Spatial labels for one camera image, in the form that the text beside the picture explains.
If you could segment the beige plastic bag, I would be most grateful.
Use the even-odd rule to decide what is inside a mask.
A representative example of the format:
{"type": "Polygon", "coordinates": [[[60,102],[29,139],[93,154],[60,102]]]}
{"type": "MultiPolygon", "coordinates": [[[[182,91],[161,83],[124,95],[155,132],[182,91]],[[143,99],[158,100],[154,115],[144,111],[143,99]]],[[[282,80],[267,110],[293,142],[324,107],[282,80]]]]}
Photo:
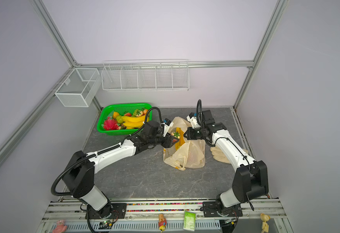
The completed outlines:
{"type": "Polygon", "coordinates": [[[184,133],[191,124],[181,117],[173,119],[170,133],[179,132],[180,141],[168,149],[163,149],[163,162],[177,170],[200,169],[205,166],[205,142],[187,140],[184,133]]]}

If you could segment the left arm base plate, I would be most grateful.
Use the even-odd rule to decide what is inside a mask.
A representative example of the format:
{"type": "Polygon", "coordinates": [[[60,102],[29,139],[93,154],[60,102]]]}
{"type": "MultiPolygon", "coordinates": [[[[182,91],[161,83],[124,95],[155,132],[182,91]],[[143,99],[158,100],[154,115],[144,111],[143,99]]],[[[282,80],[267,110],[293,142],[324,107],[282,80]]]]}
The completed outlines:
{"type": "Polygon", "coordinates": [[[127,203],[108,203],[99,211],[89,206],[85,218],[88,216],[89,219],[123,219],[126,209],[127,203]]]}

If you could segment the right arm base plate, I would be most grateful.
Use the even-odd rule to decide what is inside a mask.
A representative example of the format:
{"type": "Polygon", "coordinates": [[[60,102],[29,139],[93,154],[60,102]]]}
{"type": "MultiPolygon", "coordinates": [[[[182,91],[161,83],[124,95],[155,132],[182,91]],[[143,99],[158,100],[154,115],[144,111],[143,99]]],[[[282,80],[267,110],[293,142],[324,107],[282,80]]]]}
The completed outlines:
{"type": "Polygon", "coordinates": [[[205,217],[241,217],[243,216],[240,204],[225,207],[221,202],[203,202],[200,211],[205,217]]]}

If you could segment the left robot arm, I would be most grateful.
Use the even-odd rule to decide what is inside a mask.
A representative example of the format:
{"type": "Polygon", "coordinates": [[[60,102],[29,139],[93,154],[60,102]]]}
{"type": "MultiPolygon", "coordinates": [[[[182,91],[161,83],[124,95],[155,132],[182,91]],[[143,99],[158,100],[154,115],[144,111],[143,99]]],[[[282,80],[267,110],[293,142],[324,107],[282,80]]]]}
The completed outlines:
{"type": "Polygon", "coordinates": [[[112,205],[95,185],[95,174],[121,159],[138,155],[157,145],[171,148],[179,141],[170,132],[173,125],[167,118],[160,118],[159,121],[145,118],[136,132],[113,146],[89,153],[76,152],[65,170],[53,182],[51,193],[56,197],[70,195],[95,211],[102,212],[103,216],[109,215],[112,205]]]}

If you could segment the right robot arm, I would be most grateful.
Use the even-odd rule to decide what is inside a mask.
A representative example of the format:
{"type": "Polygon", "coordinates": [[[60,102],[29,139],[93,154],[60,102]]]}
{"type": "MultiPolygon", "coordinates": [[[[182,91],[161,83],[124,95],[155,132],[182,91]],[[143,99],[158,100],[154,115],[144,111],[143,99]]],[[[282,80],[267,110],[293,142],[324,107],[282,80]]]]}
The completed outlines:
{"type": "Polygon", "coordinates": [[[209,146],[218,147],[233,166],[235,175],[232,187],[217,197],[223,208],[249,203],[268,194],[267,165],[244,152],[222,123],[205,128],[189,127],[184,137],[188,140],[204,140],[209,146]]]}

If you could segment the orange persimmon with green leaves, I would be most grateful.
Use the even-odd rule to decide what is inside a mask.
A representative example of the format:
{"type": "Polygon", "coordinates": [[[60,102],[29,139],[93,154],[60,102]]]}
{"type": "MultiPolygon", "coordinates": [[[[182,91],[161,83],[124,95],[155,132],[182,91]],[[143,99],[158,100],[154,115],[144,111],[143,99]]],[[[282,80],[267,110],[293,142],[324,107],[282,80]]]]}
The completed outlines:
{"type": "Polygon", "coordinates": [[[181,135],[179,132],[172,132],[171,135],[172,135],[173,141],[179,141],[181,138],[181,135]]]}

